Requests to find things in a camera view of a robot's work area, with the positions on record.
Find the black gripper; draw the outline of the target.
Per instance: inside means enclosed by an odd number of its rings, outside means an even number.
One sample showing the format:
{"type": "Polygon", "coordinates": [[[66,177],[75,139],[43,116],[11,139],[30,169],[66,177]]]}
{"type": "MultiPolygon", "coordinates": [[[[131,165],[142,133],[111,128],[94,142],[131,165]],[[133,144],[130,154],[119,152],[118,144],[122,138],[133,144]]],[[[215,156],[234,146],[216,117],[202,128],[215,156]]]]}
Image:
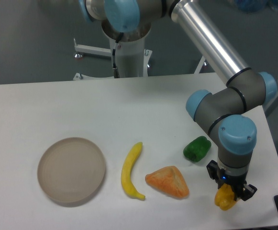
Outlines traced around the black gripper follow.
{"type": "Polygon", "coordinates": [[[218,189],[224,184],[234,187],[234,201],[246,201],[253,197],[257,188],[251,184],[247,184],[247,167],[231,168],[218,166],[218,163],[211,160],[206,166],[209,177],[216,182],[218,189]]]}

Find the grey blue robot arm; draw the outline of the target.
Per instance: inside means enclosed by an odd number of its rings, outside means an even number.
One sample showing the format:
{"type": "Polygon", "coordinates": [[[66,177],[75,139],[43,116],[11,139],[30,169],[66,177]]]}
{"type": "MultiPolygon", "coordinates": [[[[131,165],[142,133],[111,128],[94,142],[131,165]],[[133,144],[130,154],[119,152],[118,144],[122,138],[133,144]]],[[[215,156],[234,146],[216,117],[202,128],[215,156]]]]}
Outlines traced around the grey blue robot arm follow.
{"type": "Polygon", "coordinates": [[[114,78],[144,75],[144,49],[135,42],[153,21],[168,16],[181,26],[226,85],[216,94],[196,91],[186,102],[188,114],[218,147],[218,160],[207,165],[209,176],[219,187],[230,185],[236,200],[250,199],[256,188],[246,176],[257,130],[243,114],[275,96],[275,79],[255,73],[195,0],[81,0],[79,6],[87,22],[101,21],[111,40],[114,78]]]}

